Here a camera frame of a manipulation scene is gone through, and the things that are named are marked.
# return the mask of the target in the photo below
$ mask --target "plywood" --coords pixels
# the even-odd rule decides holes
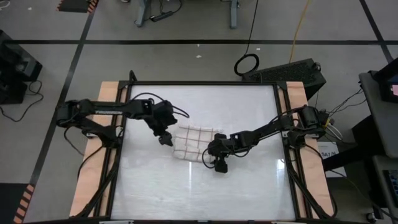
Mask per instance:
[[[118,92],[119,82],[103,82],[101,90],[99,91],[98,101],[115,101],[116,93]],[[109,115],[94,115],[93,121],[102,124],[111,124],[112,116]],[[102,145],[100,139],[93,138],[87,141],[85,150],[86,159],[94,151]],[[70,209],[70,216],[74,216],[86,206],[86,204],[93,197],[98,189],[101,177],[102,166],[104,162],[105,149],[100,150],[97,154],[87,160],[80,172],[75,196],[73,198],[72,207]]]
[[[308,104],[302,82],[287,82],[287,92],[289,94],[291,108],[298,108]],[[307,138],[305,141],[309,146],[318,150],[316,139]],[[330,200],[325,172],[323,171],[322,159],[307,147],[301,149],[300,153],[308,191],[313,195],[324,211],[332,215],[333,206]]]

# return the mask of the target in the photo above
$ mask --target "orange and black warning tape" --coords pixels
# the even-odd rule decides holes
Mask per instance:
[[[34,186],[29,184],[24,194],[22,194],[21,201],[19,202],[19,206],[17,212],[14,217],[14,223],[22,223],[24,221],[27,208],[29,207],[30,200],[32,199],[33,191],[35,190]]]

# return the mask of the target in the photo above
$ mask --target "black floor stripe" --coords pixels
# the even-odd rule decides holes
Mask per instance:
[[[80,40],[5,40],[5,44],[80,44]]]
[[[380,47],[384,53],[384,56],[386,57],[387,61],[390,63],[393,61],[393,58],[391,56],[390,51],[388,50],[387,44],[383,39],[383,36],[380,33],[379,28],[376,25],[376,22],[374,21],[374,18],[371,14],[371,11],[369,10],[368,5],[366,4],[365,0],[359,0],[359,2],[362,5],[362,8],[365,12],[366,17],[368,18],[369,23],[371,24],[371,27],[373,29],[374,35],[376,35],[376,38],[378,41],[380,41]]]
[[[388,44],[398,45],[398,40]],[[7,44],[80,44],[80,40],[9,40]],[[293,40],[84,40],[83,44],[159,45],[159,44],[264,44],[291,45]],[[381,45],[380,40],[296,40],[297,45]]]
[[[90,29],[91,22],[93,21],[93,18],[94,18],[94,13],[95,13],[95,10],[87,18],[85,27],[83,29],[83,33],[81,34],[81,37],[79,40],[79,44],[76,48],[76,52],[75,52],[72,62],[70,64],[68,75],[65,79],[65,83],[63,84],[62,91],[61,91],[60,97],[58,99],[57,105],[63,103],[65,101],[65,98],[67,97],[68,90],[69,90],[70,84],[72,82],[72,78],[75,74],[75,70],[76,70],[77,64],[79,62],[81,51],[83,50],[84,40],[87,38],[88,30]],[[47,157],[47,153],[50,148],[51,140],[52,140],[54,132],[55,132],[56,117],[57,117],[57,114],[54,111],[49,129],[47,130],[47,134],[45,135],[44,142],[43,142],[42,148],[40,150],[39,158],[37,159],[35,168],[32,173],[32,177],[30,178],[30,184],[32,184],[32,185],[36,185],[37,181],[39,180],[40,173],[41,173],[43,165],[44,165],[44,160]]]

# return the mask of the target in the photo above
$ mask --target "cable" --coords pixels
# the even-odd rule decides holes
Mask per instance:
[[[67,140],[67,142],[71,145],[71,147],[72,147],[74,150],[76,150],[77,153],[79,153],[80,155],[84,156],[84,153],[80,152],[80,150],[77,149],[76,146],[74,146],[74,145],[72,144],[72,142],[68,139],[67,132],[69,131],[70,128],[71,128],[71,127],[67,127],[67,128],[65,129],[65,131],[63,132],[63,137],[65,138],[65,140]]]
[[[326,128],[335,136],[335,138],[339,139],[340,141],[343,140],[341,137],[337,136],[337,134],[329,126],[327,126]]]
[[[0,4],[2,4],[2,3],[4,3],[4,2],[6,2],[6,5],[5,5],[5,6],[1,6],[1,7],[0,7],[0,11],[1,11],[2,9],[7,8],[7,7],[10,6],[10,4],[11,4],[10,1],[0,1]]]
[[[180,2],[180,6],[178,7],[178,9],[176,11],[172,11],[173,14],[178,12],[181,9],[181,7],[182,7],[182,1],[181,0],[178,0],[178,1]],[[165,12],[163,12],[163,0],[159,0],[159,4],[160,4],[159,12],[160,12],[160,14],[164,14]]]
[[[247,155],[249,154],[249,152],[250,152],[250,149],[249,149],[249,150],[247,150],[247,151],[246,151],[246,153],[245,153],[245,154],[243,154],[242,156],[240,156],[240,155],[237,155],[237,154],[235,154],[234,156],[236,156],[236,157],[238,157],[238,158],[243,158],[243,157],[247,156]]]
[[[120,136],[121,136],[122,133],[124,133],[124,128],[119,132],[118,138],[120,138]],[[99,152],[103,147],[104,147],[104,145],[102,144],[97,150],[95,150],[95,151],[94,151],[93,153],[91,153],[85,160],[83,160],[83,162],[80,164],[79,170],[78,170],[78,172],[77,172],[77,178],[78,178],[78,179],[79,179],[79,175],[80,175],[81,168],[83,168],[83,165],[86,163],[86,161],[87,161],[89,158],[91,158],[92,156],[94,156],[97,152]]]
[[[181,7],[182,7],[182,1],[181,0],[178,0],[178,1],[180,1],[180,7],[178,7],[178,9],[176,11],[173,11],[173,14],[178,12],[181,9]]]
[[[246,47],[246,51],[244,53],[244,55],[235,63],[234,66],[234,72],[235,74],[237,74],[238,76],[243,76],[246,73],[250,73],[250,72],[255,72],[259,66],[260,66],[260,58],[256,55],[256,54],[248,54],[249,51],[249,46],[250,46],[250,40],[251,40],[251,35],[253,33],[253,27],[254,27],[254,21],[256,20],[256,14],[257,14],[257,7],[259,4],[259,0],[256,1],[256,8],[254,9],[254,15],[253,15],[253,20],[252,20],[252,24],[251,24],[251,29],[250,29],[250,35],[249,35],[249,42],[248,42],[248,46]],[[238,65],[245,59],[248,57],[254,57],[254,59],[256,60],[256,64],[255,66],[248,72],[245,73],[240,73],[238,72]]]
[[[209,168],[209,169],[212,169],[212,168],[214,168],[216,165],[214,165],[213,167],[210,167],[210,166],[208,166],[208,165],[206,164],[206,162],[205,162],[205,153],[207,152],[207,150],[209,150],[209,149],[205,149],[205,150],[203,151],[203,153],[201,154],[201,161],[202,161],[203,165],[205,165],[205,167],[207,167],[207,168]]]
[[[135,97],[133,97],[130,101],[135,100],[138,96],[142,96],[142,95],[151,95],[151,96],[154,96],[154,97],[158,97],[158,99],[164,101],[162,97],[160,97],[160,96],[158,96],[158,95],[156,95],[154,93],[148,93],[148,92],[140,93],[140,94],[136,95]]]
[[[40,85],[39,85],[39,89],[38,89],[37,91],[33,91],[33,90],[31,89],[31,86],[32,86],[33,83],[36,83],[36,82],[40,84]],[[34,81],[34,82],[31,82],[31,83],[29,84],[28,89],[29,89],[29,91],[31,91],[33,94],[26,93],[26,95],[28,95],[28,96],[39,95],[40,98],[39,98],[38,100],[36,100],[35,102],[31,103],[31,104],[26,108],[26,110],[24,111],[24,113],[22,114],[22,116],[21,116],[19,119],[15,119],[15,118],[12,118],[12,117],[8,116],[8,115],[4,112],[3,108],[0,106],[1,114],[2,114],[3,116],[5,116],[6,118],[10,119],[11,121],[15,122],[15,123],[16,123],[16,122],[20,122],[22,119],[24,119],[24,116],[26,115],[27,111],[29,110],[29,108],[30,108],[31,106],[35,105],[36,103],[38,103],[38,102],[40,102],[40,101],[42,101],[42,100],[44,99],[43,94],[40,93],[40,90],[42,89],[42,85],[43,85],[43,83],[42,83],[41,81],[38,81],[38,80],[36,80],[36,81]]]
[[[336,203],[335,197],[334,197],[333,194],[330,192],[330,190],[329,190],[329,195],[330,195],[330,200],[331,200],[331,203],[332,203],[332,205],[333,205],[333,211],[334,211],[333,214],[331,215],[331,217],[332,217],[332,218],[335,218],[336,215],[337,215],[337,213],[338,213],[337,203]]]
[[[180,114],[180,113],[178,113],[178,112],[174,112],[175,114],[179,114],[179,115],[181,115],[181,116],[184,116],[184,117],[186,117],[186,118],[189,118],[189,114],[187,113],[187,112],[185,112],[183,109],[180,109],[180,108],[178,108],[178,107],[176,107],[176,106],[173,106],[173,108],[174,109],[177,109],[177,110],[179,110],[179,111],[181,111],[181,112],[183,112],[184,114]]]
[[[331,134],[329,134],[329,133],[327,133],[326,132],[326,134],[327,135],[329,135],[330,137],[332,137],[332,138],[335,138],[336,140],[338,140],[339,142],[341,142],[341,143],[343,143],[343,144],[347,144],[347,145],[357,145],[355,142],[345,142],[345,141],[343,141],[343,140],[340,140],[340,139],[337,139],[335,136],[332,136]]]
[[[136,95],[135,97],[133,97],[130,101],[135,100],[138,96],[142,96],[142,95],[151,95],[151,96],[154,96],[154,97],[160,99],[161,101],[165,101],[162,97],[160,97],[160,96],[158,96],[158,95],[156,95],[154,93],[148,93],[148,92],[140,93],[140,94]],[[183,114],[181,114],[181,113],[178,113],[178,112],[174,112],[175,114],[179,114],[179,115],[184,116],[186,118],[190,117],[189,114],[187,112],[185,112],[183,109],[180,109],[180,108],[178,108],[176,106],[173,106],[173,108],[176,109],[176,110],[179,110],[180,112],[183,113]]]
[[[365,194],[362,193],[362,191],[359,189],[359,187],[358,187],[354,182],[352,182],[349,178],[347,178],[347,177],[344,176],[343,174],[340,174],[339,172],[336,172],[336,171],[334,171],[334,170],[329,170],[329,171],[330,171],[330,172],[334,172],[335,174],[338,174],[338,175],[340,175],[342,178],[344,178],[345,180],[347,180],[347,181],[358,191],[358,193],[359,193],[363,198],[365,198],[368,202],[370,202],[375,208],[379,209],[380,212],[382,212],[383,214],[387,215],[387,216],[390,217],[391,219],[393,219],[393,220],[395,220],[395,221],[398,221],[398,218],[397,218],[397,217],[395,217],[395,216],[391,215],[390,213],[384,211],[383,209],[381,209],[380,206],[378,206],[378,205],[377,205],[376,203],[374,203],[371,199],[369,199],[367,196],[365,196]]]
[[[318,97],[319,97],[319,90],[317,91],[317,100],[315,100],[315,108],[316,108],[317,105],[318,105]]]
[[[101,145],[97,150],[95,150],[93,153],[91,153],[85,160],[83,160],[83,162],[80,164],[79,170],[77,172],[77,179],[79,179],[79,175],[80,175],[80,171],[81,168],[83,168],[83,165],[86,163],[86,161],[91,158],[92,156],[94,156],[97,152],[99,152],[102,148],[104,147],[104,145]]]
[[[322,155],[320,154],[320,152],[318,152],[318,150],[316,150],[314,147],[309,146],[308,144],[304,144],[304,146],[306,146],[307,148],[309,148],[309,149],[311,149],[312,151],[314,151],[314,152],[319,156],[319,158],[323,159],[323,158],[322,158]]]
[[[307,13],[307,9],[308,9],[308,6],[310,5],[310,3],[311,3],[311,0],[307,0],[307,3],[304,6],[304,10],[301,13],[301,18],[300,18],[300,21],[298,22],[298,26],[296,28],[296,32],[295,32],[294,38],[293,38],[293,44],[292,44],[292,50],[290,51],[289,63],[292,63],[293,54],[294,54],[294,47],[295,47],[296,39],[297,39],[297,34],[299,33],[299,30],[301,28],[301,23],[303,22],[305,13]]]
[[[187,116],[187,115],[185,115],[185,114],[181,114],[181,113],[179,113],[179,112],[173,112],[173,113],[178,114],[178,115],[181,115],[181,116],[186,117],[186,118],[189,118],[189,116]]]
[[[365,103],[366,102],[366,99],[365,100],[363,100],[362,102],[360,102],[360,103],[356,103],[356,104],[353,104],[353,105],[348,105],[348,106],[345,106],[343,109],[341,109],[341,110],[338,110],[338,111],[335,111],[333,114],[335,114],[335,113],[337,113],[337,112],[340,112],[340,111],[343,111],[343,110],[345,110],[345,109],[347,109],[347,108],[349,108],[350,106],[358,106],[358,105],[361,105],[361,104],[363,104],[363,103]]]
[[[349,99],[351,99],[352,97],[354,97],[354,96],[356,96],[356,95],[358,95],[358,94],[361,94],[361,93],[363,93],[363,90],[360,88],[356,93],[352,94],[352,95],[349,96],[347,99],[345,99],[342,103],[340,103],[338,106],[336,106],[335,108],[333,108],[333,109],[329,112],[329,117],[331,118],[331,117],[336,113],[336,111],[338,111],[342,106],[344,106],[344,104],[347,103],[347,101],[348,101]]]
[[[328,126],[329,127],[331,127],[331,128],[333,128],[335,131],[337,131],[337,133],[340,135],[340,137],[341,137],[341,140],[343,140],[343,135],[341,134],[341,132],[336,128],[336,127],[334,127],[332,124],[328,124]]]

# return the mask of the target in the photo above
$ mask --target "yellow cable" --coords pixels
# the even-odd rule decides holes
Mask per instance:
[[[300,21],[298,22],[298,26],[297,26],[297,29],[296,29],[296,33],[294,34],[294,39],[293,39],[293,44],[292,44],[292,50],[291,50],[291,52],[290,52],[289,63],[292,63],[293,54],[294,54],[294,45],[296,44],[297,34],[298,34],[299,30],[300,30],[301,23],[303,22],[305,13],[307,12],[307,9],[308,9],[308,6],[310,5],[310,3],[311,3],[311,0],[307,0],[307,3],[305,4],[304,10],[303,10],[303,13],[301,13],[301,18],[300,18]]]

